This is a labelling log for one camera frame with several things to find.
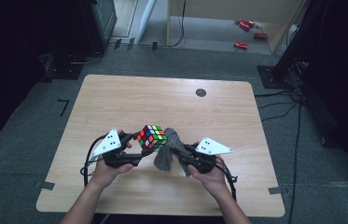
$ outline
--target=black circle sticker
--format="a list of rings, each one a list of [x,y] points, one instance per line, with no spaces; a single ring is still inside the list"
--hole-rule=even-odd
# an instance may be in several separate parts
[[[206,90],[204,89],[197,89],[196,94],[200,97],[204,97],[206,95]]]

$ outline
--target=gray carpet floor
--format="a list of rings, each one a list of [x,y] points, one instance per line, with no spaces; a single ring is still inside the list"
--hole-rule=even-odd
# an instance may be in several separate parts
[[[95,63],[83,67],[79,80],[37,83],[0,132],[0,223],[58,223],[64,214],[35,208],[40,189],[60,142],[84,76],[88,74],[238,80],[251,83],[255,94],[263,88],[257,65],[275,65],[275,55],[196,49],[109,48]],[[64,102],[69,106],[63,112]],[[257,97],[258,106],[290,102],[287,95]],[[292,105],[259,109],[262,119],[283,115]],[[297,190],[292,223],[348,223],[348,154],[320,145],[320,132],[306,105],[301,108]],[[283,217],[251,217],[254,223],[287,223],[293,188],[295,142],[299,107],[279,119],[263,121],[272,163],[283,192]],[[112,216],[107,223],[152,223]],[[171,223],[160,217],[154,223]]]

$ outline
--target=finger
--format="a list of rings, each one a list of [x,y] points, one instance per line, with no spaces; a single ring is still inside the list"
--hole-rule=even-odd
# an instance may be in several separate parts
[[[189,166],[188,166],[188,170],[190,171],[191,175],[192,175],[194,178],[198,179],[198,176],[199,176],[200,172],[197,170],[197,168],[195,168],[195,167],[192,166],[192,165],[189,165]]]
[[[125,174],[125,173],[129,172],[132,168],[133,168],[133,165],[127,163],[127,164],[120,166],[118,168],[118,171],[119,171],[119,174]]]
[[[224,160],[223,160],[223,158],[222,158],[222,156],[220,156],[220,155],[216,155],[221,161],[223,161],[224,162]]]
[[[118,134],[120,134],[120,133],[122,133],[122,132],[123,132],[123,130],[122,130],[122,129],[118,130]],[[131,147],[132,147],[132,145],[131,145],[130,143],[127,143],[126,147],[131,148]]]

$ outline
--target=person's right hand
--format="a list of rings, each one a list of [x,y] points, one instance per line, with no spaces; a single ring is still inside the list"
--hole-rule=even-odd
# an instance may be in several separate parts
[[[206,190],[213,196],[216,197],[219,193],[226,192],[229,189],[227,188],[225,176],[223,172],[216,167],[212,169],[210,173],[207,174],[201,174],[194,166],[189,165],[188,170],[191,172],[192,176],[200,182],[202,182],[203,186]]]

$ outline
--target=person's left hand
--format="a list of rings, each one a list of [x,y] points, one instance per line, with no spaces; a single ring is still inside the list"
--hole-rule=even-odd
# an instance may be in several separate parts
[[[117,175],[121,175],[129,172],[133,168],[132,164],[124,164],[119,168],[115,169],[104,164],[102,155],[99,156],[97,165],[95,167],[94,175],[92,176],[89,185],[94,186],[98,190],[103,190],[112,184]]]

